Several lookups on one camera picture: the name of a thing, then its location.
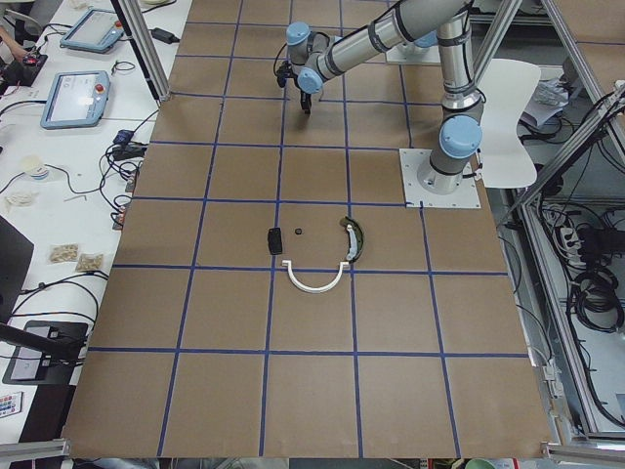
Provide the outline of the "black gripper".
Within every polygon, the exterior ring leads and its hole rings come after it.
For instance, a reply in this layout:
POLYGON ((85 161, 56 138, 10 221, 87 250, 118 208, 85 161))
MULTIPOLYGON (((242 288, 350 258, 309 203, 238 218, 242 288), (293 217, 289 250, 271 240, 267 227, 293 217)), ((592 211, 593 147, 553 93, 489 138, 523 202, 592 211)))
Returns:
POLYGON ((313 77, 309 73, 300 73, 293 77, 293 81, 301 91, 301 109, 305 115, 310 115, 312 111, 313 77))

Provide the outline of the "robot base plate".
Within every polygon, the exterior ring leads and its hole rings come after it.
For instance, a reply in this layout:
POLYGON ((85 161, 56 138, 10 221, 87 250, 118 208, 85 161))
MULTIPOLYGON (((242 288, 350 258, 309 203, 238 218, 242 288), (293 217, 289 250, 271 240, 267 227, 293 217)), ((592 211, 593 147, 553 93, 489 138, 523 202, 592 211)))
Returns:
POLYGON ((469 163, 460 174, 439 174, 430 149, 400 149, 404 204, 407 208, 481 209, 477 183, 469 163))
POLYGON ((389 64, 440 65, 438 44, 420 47, 414 43, 399 43, 386 52, 389 64))

